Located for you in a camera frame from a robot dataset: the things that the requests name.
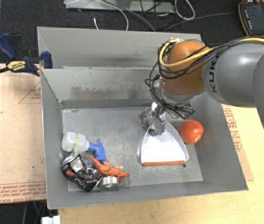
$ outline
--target white dustpan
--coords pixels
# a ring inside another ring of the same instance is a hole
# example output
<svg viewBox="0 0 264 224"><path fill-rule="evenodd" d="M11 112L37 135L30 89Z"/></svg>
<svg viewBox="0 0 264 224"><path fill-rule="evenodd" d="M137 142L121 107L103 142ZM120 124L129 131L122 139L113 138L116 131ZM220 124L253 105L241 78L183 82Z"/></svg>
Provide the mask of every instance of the white dustpan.
<svg viewBox="0 0 264 224"><path fill-rule="evenodd" d="M161 135L152 136L150 129L142 141L140 160L143 166L162 166L184 164L188 152L178 131L166 120L165 112L160 117L165 120L165 131Z"/></svg>

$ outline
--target power cord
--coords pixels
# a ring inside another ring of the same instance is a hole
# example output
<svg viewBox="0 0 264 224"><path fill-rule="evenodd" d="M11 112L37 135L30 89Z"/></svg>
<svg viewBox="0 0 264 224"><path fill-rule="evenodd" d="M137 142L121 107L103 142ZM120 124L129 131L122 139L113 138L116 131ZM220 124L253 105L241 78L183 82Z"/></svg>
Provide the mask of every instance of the power cord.
<svg viewBox="0 0 264 224"><path fill-rule="evenodd" d="M179 11L178 11L178 6L177 6L177 3L178 3L178 0L174 0L174 9L175 9L175 12L176 14L181 18L181 19L184 19L184 20L192 20L194 17L195 17L195 10L193 8L193 6L191 5L191 3L189 2L189 0L185 0L185 2L188 4L188 6L190 7L191 11L192 11L192 17L184 17L182 16Z"/></svg>
<svg viewBox="0 0 264 224"><path fill-rule="evenodd" d="M75 2L78 2L78 1L82 1L82 0L75 0L75 1L72 1L72 2L65 2L65 1L66 1L66 0L64 0L63 4L68 5L68 4L75 3ZM112 5L112 4L109 3L109 2L104 2L104 1L100 1L100 0L91 0L91 1L95 1L95 2L98 2L98 3L103 4L103 5L105 5L105 6L113 7L113 8L115 8L115 9L117 9L117 10L118 10L118 11L119 11L119 12L125 17L125 19L126 19L126 21L127 21L126 31L128 30L128 18L127 18L127 16L125 15L125 13L122 11L122 9L120 9L119 7L117 7L117 6L115 6L115 5Z"/></svg>
<svg viewBox="0 0 264 224"><path fill-rule="evenodd" d="M154 27L145 19L145 18L143 18L142 16L140 16L140 15L138 15L137 13L134 13L134 12L132 12L132 11L130 11L130 10L128 10L128 9L125 9L125 8L122 8L122 7L118 7L118 6L116 6L115 4L113 4L113 3L111 3L111 2L108 2L108 1L106 1L106 0L102 0L103 2L105 2L105 3L107 3L107 4L109 4L109 5L112 5L112 6L114 6L114 7L117 7L118 9L121 9L122 11L126 11L126 12L129 12L129 13L131 13L131 14L133 14L133 15L135 15L135 16L137 16L138 18L140 18L141 20L143 20L147 25L149 25L149 27L151 28L151 30L152 31L156 31L155 29L154 29Z"/></svg>

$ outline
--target cardboard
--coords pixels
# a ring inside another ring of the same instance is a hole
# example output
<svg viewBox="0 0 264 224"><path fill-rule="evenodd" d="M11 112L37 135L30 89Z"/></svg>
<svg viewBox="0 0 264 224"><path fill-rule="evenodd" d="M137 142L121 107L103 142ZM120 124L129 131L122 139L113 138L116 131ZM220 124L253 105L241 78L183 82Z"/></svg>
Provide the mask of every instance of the cardboard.
<svg viewBox="0 0 264 224"><path fill-rule="evenodd" d="M0 204L46 199L40 78L0 74Z"/></svg>

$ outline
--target tomato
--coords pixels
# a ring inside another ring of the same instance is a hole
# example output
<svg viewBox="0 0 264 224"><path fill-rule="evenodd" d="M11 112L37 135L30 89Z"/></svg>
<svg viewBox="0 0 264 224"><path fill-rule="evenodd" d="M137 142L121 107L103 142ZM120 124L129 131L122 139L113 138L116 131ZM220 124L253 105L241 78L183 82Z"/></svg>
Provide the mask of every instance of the tomato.
<svg viewBox="0 0 264 224"><path fill-rule="evenodd" d="M186 144L198 142L202 137L203 131L202 124L195 119L185 120L178 128L178 133Z"/></svg>

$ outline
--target white plastic bottle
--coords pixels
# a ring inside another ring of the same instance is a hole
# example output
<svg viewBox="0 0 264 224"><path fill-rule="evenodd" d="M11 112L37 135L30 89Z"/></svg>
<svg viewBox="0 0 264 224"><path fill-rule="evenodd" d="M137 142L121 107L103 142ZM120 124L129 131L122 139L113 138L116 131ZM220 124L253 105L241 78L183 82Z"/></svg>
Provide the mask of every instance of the white plastic bottle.
<svg viewBox="0 0 264 224"><path fill-rule="evenodd" d="M82 153L89 148L89 141L80 133L66 132L62 139L61 148L66 152Z"/></svg>

